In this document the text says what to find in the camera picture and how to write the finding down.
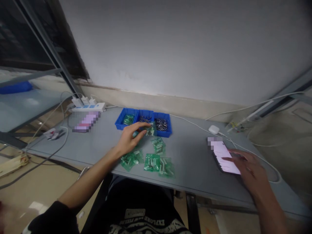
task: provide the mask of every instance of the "blue plastic bin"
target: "blue plastic bin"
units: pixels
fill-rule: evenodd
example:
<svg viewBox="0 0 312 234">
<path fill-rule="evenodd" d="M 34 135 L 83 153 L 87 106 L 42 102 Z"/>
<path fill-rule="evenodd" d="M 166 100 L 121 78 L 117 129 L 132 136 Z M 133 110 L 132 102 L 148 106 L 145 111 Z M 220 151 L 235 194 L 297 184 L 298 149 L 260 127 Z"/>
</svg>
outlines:
<svg viewBox="0 0 312 234">
<path fill-rule="evenodd" d="M 33 89 L 33 86 L 28 81 L 19 82 L 14 85 L 8 85 L 0 88 L 0 94 L 11 94 L 27 92 Z"/>
<path fill-rule="evenodd" d="M 119 130 L 123 130 L 124 127 L 127 126 L 127 125 L 123 124 L 123 121 L 124 121 L 124 117 L 128 114 L 134 115 L 133 123 L 135 123 L 136 119 L 137 119 L 138 112 L 139 112 L 139 110 L 136 110 L 136 109 L 123 108 L 118 119 L 115 122 L 116 128 Z"/>
<path fill-rule="evenodd" d="M 157 136 L 158 137 L 170 137 L 170 135 L 172 134 L 172 129 L 171 129 L 171 121 L 170 121 L 170 115 L 169 114 L 165 114 L 165 113 L 160 113 L 160 112 L 154 112 L 154 119 L 165 119 L 167 120 L 167 131 L 163 132 L 163 131 L 157 131 Z"/>
<path fill-rule="evenodd" d="M 154 111 L 150 110 L 139 110 L 139 113 L 136 118 L 136 122 L 139 122 L 141 116 L 146 116 L 150 118 L 149 120 L 152 122 L 154 121 Z"/>
</svg>

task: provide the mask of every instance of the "power strip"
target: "power strip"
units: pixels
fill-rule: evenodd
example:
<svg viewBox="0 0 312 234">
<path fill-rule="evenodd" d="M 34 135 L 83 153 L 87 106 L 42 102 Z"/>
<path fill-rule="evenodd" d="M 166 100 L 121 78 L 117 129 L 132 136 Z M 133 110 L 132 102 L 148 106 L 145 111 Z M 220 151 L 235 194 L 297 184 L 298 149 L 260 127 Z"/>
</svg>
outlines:
<svg viewBox="0 0 312 234">
<path fill-rule="evenodd" d="M 104 112 L 106 111 L 105 109 L 106 103 L 105 102 L 100 102 L 97 103 L 96 105 L 85 105 L 83 107 L 75 107 L 72 109 L 72 111 L 100 111 Z"/>
</svg>

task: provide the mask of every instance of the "hand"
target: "hand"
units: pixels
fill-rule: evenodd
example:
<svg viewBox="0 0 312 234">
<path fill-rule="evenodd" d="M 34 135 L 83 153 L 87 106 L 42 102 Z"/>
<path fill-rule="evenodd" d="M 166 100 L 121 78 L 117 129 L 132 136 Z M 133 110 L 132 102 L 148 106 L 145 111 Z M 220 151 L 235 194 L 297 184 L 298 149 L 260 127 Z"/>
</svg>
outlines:
<svg viewBox="0 0 312 234">
<path fill-rule="evenodd" d="M 118 157 L 129 153 L 134 149 L 134 147 L 139 143 L 139 141 L 146 134 L 146 130 L 141 131 L 135 138 L 133 138 L 133 133 L 141 127 L 149 127 L 149 123 L 136 122 L 135 124 L 129 125 L 124 128 L 123 133 L 119 139 L 118 144 L 114 147 Z"/>
<path fill-rule="evenodd" d="M 255 199 L 260 201 L 271 198 L 274 193 L 267 178 L 266 170 L 261 166 L 256 155 L 238 149 L 229 149 L 229 152 L 240 154 L 242 157 L 223 158 L 233 162 L 241 173 L 244 184 Z"/>
</svg>

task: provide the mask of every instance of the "white cable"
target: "white cable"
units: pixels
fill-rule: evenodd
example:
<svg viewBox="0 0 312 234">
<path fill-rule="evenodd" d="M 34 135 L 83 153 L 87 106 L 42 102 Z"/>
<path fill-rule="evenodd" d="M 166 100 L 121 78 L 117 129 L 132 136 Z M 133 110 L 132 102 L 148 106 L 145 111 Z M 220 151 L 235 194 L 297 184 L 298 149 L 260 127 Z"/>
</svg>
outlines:
<svg viewBox="0 0 312 234">
<path fill-rule="evenodd" d="M 97 97 L 97 96 L 95 96 L 95 95 L 91 94 L 91 95 L 90 95 L 90 97 L 92 97 L 92 96 L 94 96 L 94 97 L 96 97 L 96 98 L 100 99 L 99 97 Z M 125 108 L 125 107 L 123 107 L 123 106 L 113 105 L 113 106 L 108 106 L 108 107 L 106 107 L 106 109 L 108 109 L 108 108 L 115 108 L 115 107 L 122 107 L 122 108 Z"/>
<path fill-rule="evenodd" d="M 70 93 L 70 92 L 68 92 L 68 91 L 62 92 L 62 93 L 61 93 L 61 96 L 60 96 L 60 99 L 62 98 L 62 95 L 63 95 L 63 93 L 65 93 L 65 92 Z M 61 101 L 60 104 L 54 109 L 54 111 L 52 111 L 52 113 L 47 117 L 47 119 L 46 119 L 46 120 L 42 123 L 42 125 L 38 128 L 38 130 L 35 132 L 35 134 L 33 135 L 33 137 L 31 138 L 31 140 L 30 140 L 29 142 L 31 142 L 31 141 L 34 139 L 34 137 L 37 135 L 37 133 L 38 133 L 39 130 L 43 127 L 43 125 L 47 122 L 47 120 L 51 117 L 51 115 L 52 115 L 52 114 L 59 108 L 59 106 L 61 106 L 61 105 L 63 104 L 63 102 L 66 101 L 66 100 L 67 100 L 67 98 L 65 98 L 63 101 Z M 64 122 L 65 113 L 64 113 L 63 107 L 62 107 L 62 113 L 63 113 L 63 122 Z M 53 154 L 51 154 L 49 157 L 47 157 L 45 160 L 43 160 L 41 163 L 37 164 L 36 166 L 34 166 L 33 168 L 29 169 L 28 171 L 24 172 L 23 174 L 21 174 L 19 177 L 17 177 L 17 178 L 14 179 L 13 181 L 11 181 L 11 182 L 9 182 L 9 183 L 7 183 L 7 184 L 5 184 L 5 185 L 0 186 L 0 190 L 1 190 L 1 189 L 4 189 L 4 188 L 6 188 L 6 187 L 9 187 L 10 185 L 14 184 L 16 181 L 20 180 L 23 176 L 25 176 L 26 174 L 28 174 L 28 173 L 31 172 L 32 170 L 36 169 L 37 167 L 39 167 L 40 165 L 42 165 L 43 163 L 45 163 L 45 162 L 46 162 L 47 160 L 49 160 L 53 155 L 55 155 L 58 151 L 60 151 L 60 149 L 63 148 L 63 146 L 65 145 L 65 143 L 66 143 L 66 141 L 67 141 L 69 130 L 68 130 L 67 127 L 61 126 L 61 128 L 67 129 L 66 138 L 65 138 L 64 143 L 62 144 L 62 146 L 61 146 L 57 151 L 55 151 Z M 28 149 L 28 145 L 29 145 L 29 144 L 27 144 L 27 146 L 25 147 L 25 154 L 26 154 L 26 157 L 27 157 L 27 151 L 29 150 L 29 149 Z"/>
<path fill-rule="evenodd" d="M 252 105 L 252 106 L 248 106 L 248 107 L 245 107 L 245 108 L 241 108 L 241 109 L 238 109 L 238 110 L 231 110 L 231 111 L 226 111 L 226 112 L 222 112 L 222 113 L 219 113 L 219 114 L 215 114 L 213 116 L 210 116 L 209 118 L 205 119 L 205 120 L 209 120 L 215 116 L 218 116 L 218 115 L 221 115 L 221 114 L 227 114 L 227 113 L 231 113 L 231 112 L 236 112 L 236 111 L 241 111 L 241 110 L 245 110 L 245 109 L 248 109 L 248 108 L 251 108 L 251 107 L 254 107 L 254 106 L 258 106 L 260 104 L 263 104 L 263 103 L 267 103 L 269 101 L 272 101 L 272 100 L 275 100 L 275 99 L 278 99 L 278 98 L 282 98 L 282 97 L 286 97 L 286 96 L 289 96 L 289 95 L 293 95 L 293 94 L 300 94 L 300 93 L 305 93 L 305 92 L 293 92 L 293 93 L 288 93 L 288 94 L 284 94 L 284 95 L 281 95 L 281 96 L 278 96 L 278 97 L 274 97 L 274 98 L 271 98 L 271 99 L 268 99 L 266 101 L 263 101 L 263 102 L 260 102 L 258 104 L 255 104 L 255 105 Z"/>
<path fill-rule="evenodd" d="M 273 183 L 273 184 L 278 184 L 278 183 L 280 183 L 280 182 L 282 181 L 282 175 L 280 174 L 280 172 L 279 172 L 271 163 L 269 163 L 267 160 L 261 158 L 260 156 L 258 156 L 258 155 L 255 154 L 254 152 L 252 152 L 252 151 L 250 151 L 250 150 L 248 150 L 248 149 L 246 149 L 246 148 L 240 146 L 239 144 L 236 144 L 236 143 L 233 142 L 232 140 L 230 140 L 230 139 L 227 139 L 227 140 L 230 141 L 230 142 L 232 142 L 234 146 L 237 145 L 237 146 L 241 147 L 242 149 L 244 149 L 244 150 L 246 150 L 246 151 L 248 151 L 248 152 L 254 154 L 254 155 L 257 156 L 258 158 L 260 158 L 262 161 L 264 161 L 265 163 L 267 163 L 270 167 L 272 167 L 272 168 L 274 169 L 274 171 L 277 173 L 279 179 L 278 179 L 277 181 L 271 181 L 271 180 L 269 180 L 269 182 L 271 182 L 271 183 Z"/>
<path fill-rule="evenodd" d="M 4 189 L 6 187 L 9 187 L 10 185 L 14 184 L 16 181 L 20 180 L 23 176 L 25 176 L 26 174 L 30 173 L 32 170 L 36 169 L 37 167 L 39 167 L 40 165 L 42 165 L 43 163 L 45 163 L 46 161 L 48 161 L 53 155 L 55 155 L 61 148 L 63 148 L 63 146 L 65 145 L 66 141 L 67 141 L 67 137 L 68 137 L 68 133 L 69 133 L 69 130 L 68 128 L 67 129 L 67 134 L 66 134 L 66 137 L 65 137 L 65 140 L 64 140 L 64 143 L 62 144 L 62 146 L 57 150 L 55 151 L 53 154 L 51 154 L 49 157 L 47 157 L 45 160 L 43 160 L 41 163 L 37 164 L 36 166 L 34 166 L 33 168 L 29 169 L 28 171 L 24 172 L 23 174 L 21 174 L 19 177 L 17 177 L 15 180 L 11 181 L 10 183 L 7 183 L 5 185 L 1 185 L 0 186 L 0 190 L 1 189 Z"/>
<path fill-rule="evenodd" d="M 205 130 L 205 129 L 203 129 L 203 128 L 201 128 L 200 126 L 198 126 L 197 124 L 195 124 L 195 123 L 192 123 L 191 121 L 188 121 L 187 119 L 184 119 L 184 118 L 182 118 L 182 117 L 179 117 L 179 116 L 175 116 L 175 115 L 171 115 L 171 116 L 174 116 L 174 117 L 177 117 L 177 118 L 180 118 L 180 119 L 183 119 L 183 120 L 185 120 L 185 121 L 187 121 L 187 122 L 189 122 L 189 123 L 191 123 L 191 124 L 193 124 L 193 125 L 195 125 L 195 126 L 197 126 L 197 127 L 199 127 L 200 129 L 202 129 L 202 130 L 204 130 L 205 132 L 208 132 L 208 133 L 210 133 L 210 134 L 212 134 L 212 135 L 215 135 L 215 136 L 217 136 L 217 137 L 220 137 L 220 136 L 218 136 L 218 135 L 216 135 L 216 134 L 213 134 L 213 133 L 211 133 L 211 132 L 209 132 L 209 131 L 207 131 L 207 130 Z M 242 149 L 244 149 L 244 150 L 246 150 L 246 151 L 248 151 L 248 152 L 250 152 L 250 153 L 252 153 L 252 154 L 254 154 L 254 155 L 256 155 L 258 158 L 260 158 L 261 160 L 263 160 L 264 162 L 266 162 L 269 166 L 271 166 L 275 171 L 276 171 L 276 173 L 277 173 L 277 175 L 278 175 L 278 181 L 271 181 L 271 180 L 269 180 L 269 182 L 271 182 L 271 183 L 275 183 L 275 184 L 277 184 L 277 183 L 280 183 L 281 182 L 281 178 L 282 178 L 282 176 L 281 176 L 281 174 L 280 174 L 280 172 L 272 165 L 272 164 L 270 164 L 268 161 L 266 161 L 265 159 L 263 159 L 263 158 L 261 158 L 261 157 L 259 157 L 257 154 L 255 154 L 255 153 L 253 153 L 253 152 L 251 152 L 250 150 L 248 150 L 248 149 L 246 149 L 246 148 L 244 148 L 244 147 L 242 147 L 242 146 L 240 146 L 240 145 L 238 145 L 238 144 L 236 144 L 235 142 L 233 142 L 231 139 L 227 139 L 228 141 L 230 141 L 233 145 L 234 145 L 234 147 L 237 149 L 237 147 L 236 146 L 239 146 L 239 147 L 241 147 Z"/>
<path fill-rule="evenodd" d="M 188 121 L 187 119 L 184 119 L 184 118 L 182 118 L 182 117 L 175 116 L 175 115 L 172 115 L 172 114 L 170 114 L 170 115 L 171 115 L 171 116 L 174 116 L 174 117 L 177 117 L 177 118 L 179 118 L 179 119 L 183 119 L 183 120 L 185 120 L 185 121 L 187 121 L 187 122 L 189 122 L 189 123 L 191 123 L 191 124 L 194 124 L 195 126 L 199 127 L 200 129 L 204 130 L 205 132 L 208 132 L 208 133 L 210 133 L 210 134 L 212 134 L 212 135 L 214 135 L 214 136 L 220 137 L 220 136 L 218 136 L 218 135 L 216 135 L 216 134 L 213 134 L 213 133 L 211 133 L 211 132 L 209 132 L 209 131 L 203 129 L 202 127 L 198 126 L 197 124 L 192 123 L 191 121 Z"/>
<path fill-rule="evenodd" d="M 256 146 L 260 146 L 260 147 L 277 147 L 277 146 L 282 146 L 282 145 L 285 145 L 287 144 L 288 142 L 293 142 L 295 140 L 298 140 L 298 139 L 301 139 L 301 138 L 306 138 L 306 137 L 312 137 L 312 133 L 301 133 L 298 137 L 295 137 L 293 139 L 290 139 L 290 140 L 286 140 L 284 141 L 283 143 L 279 143 L 279 144 L 276 144 L 276 145 L 258 145 L 256 143 L 253 143 L 250 139 L 249 139 L 249 135 L 250 133 L 252 132 L 253 128 L 249 131 L 249 133 L 247 134 L 247 139 L 253 144 L 253 145 L 256 145 Z"/>
</svg>

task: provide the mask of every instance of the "blue storage tray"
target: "blue storage tray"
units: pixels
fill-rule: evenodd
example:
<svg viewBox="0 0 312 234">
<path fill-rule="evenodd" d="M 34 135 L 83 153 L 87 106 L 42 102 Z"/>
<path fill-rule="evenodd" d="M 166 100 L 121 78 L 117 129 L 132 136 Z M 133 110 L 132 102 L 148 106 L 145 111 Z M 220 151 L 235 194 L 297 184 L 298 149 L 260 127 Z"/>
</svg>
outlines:
<svg viewBox="0 0 312 234">
<path fill-rule="evenodd" d="M 154 121 L 154 111 L 150 110 L 139 110 L 139 113 L 136 118 L 136 122 L 139 122 L 141 116 L 150 117 L 150 121 Z"/>
<path fill-rule="evenodd" d="M 170 135 L 172 134 L 172 129 L 171 129 L 171 121 L 170 121 L 170 115 L 169 114 L 165 114 L 165 113 L 160 113 L 160 112 L 154 112 L 154 120 L 155 119 L 165 119 L 167 120 L 167 131 L 166 132 L 162 132 L 162 131 L 157 131 L 157 136 L 158 137 L 170 137 Z"/>
<path fill-rule="evenodd" d="M 116 128 L 119 130 L 123 130 L 124 127 L 127 126 L 127 125 L 123 124 L 123 121 L 124 121 L 124 117 L 128 114 L 134 115 L 133 123 L 135 123 L 136 119 L 137 119 L 138 112 L 139 112 L 139 110 L 136 110 L 136 109 L 123 108 L 118 119 L 115 122 Z"/>
</svg>

